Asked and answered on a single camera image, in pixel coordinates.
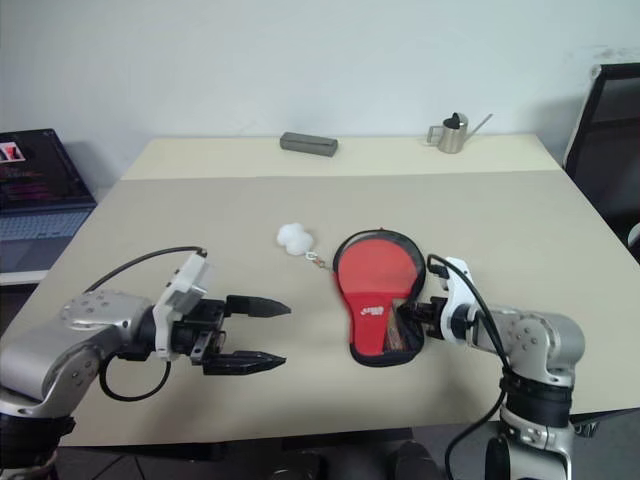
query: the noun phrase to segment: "laptop keyboard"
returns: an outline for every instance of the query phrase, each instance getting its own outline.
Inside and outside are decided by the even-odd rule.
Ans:
[[[89,212],[50,213],[0,219],[0,241],[72,237]]]

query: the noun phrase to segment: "paddle logo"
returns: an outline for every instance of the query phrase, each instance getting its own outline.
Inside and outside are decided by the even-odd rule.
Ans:
[[[360,315],[374,315],[380,316],[384,313],[384,307],[376,306],[376,307],[364,307],[360,310]]]

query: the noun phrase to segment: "keychain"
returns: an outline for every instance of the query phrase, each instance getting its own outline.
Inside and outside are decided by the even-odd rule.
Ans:
[[[300,256],[313,262],[317,267],[325,270],[331,270],[320,255],[311,250],[313,245],[313,237],[310,233],[304,231],[304,226],[300,223],[288,223],[280,227],[278,230],[278,245],[285,247],[289,255]]]

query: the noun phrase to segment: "gray block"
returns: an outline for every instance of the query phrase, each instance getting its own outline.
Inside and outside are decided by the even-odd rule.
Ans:
[[[338,149],[338,140],[285,132],[282,137],[280,137],[280,147],[283,150],[294,150],[296,152],[333,157],[333,154],[336,153]]]

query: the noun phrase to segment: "table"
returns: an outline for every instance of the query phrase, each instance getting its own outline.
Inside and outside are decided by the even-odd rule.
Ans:
[[[459,156],[412,138],[344,138],[331,159],[281,151],[277,139],[158,139],[96,208],[6,339],[139,254],[198,244],[215,267],[211,298],[259,295],[293,310],[228,319],[225,351],[262,350],[287,363],[248,377],[203,377],[183,358],[164,390],[136,404],[114,402],[94,384],[63,444],[216,442],[484,414],[498,395],[492,355],[427,341],[402,366],[368,368],[350,357],[331,275],[276,245],[278,228],[292,221],[314,233],[327,259],[348,235],[372,227],[408,235],[425,254],[465,259],[488,302],[560,312],[581,325],[587,347],[574,413],[640,406],[640,268],[534,136],[479,136]],[[156,299],[183,259],[154,259],[109,286]],[[154,360],[118,362],[111,383],[140,393],[161,371]]]

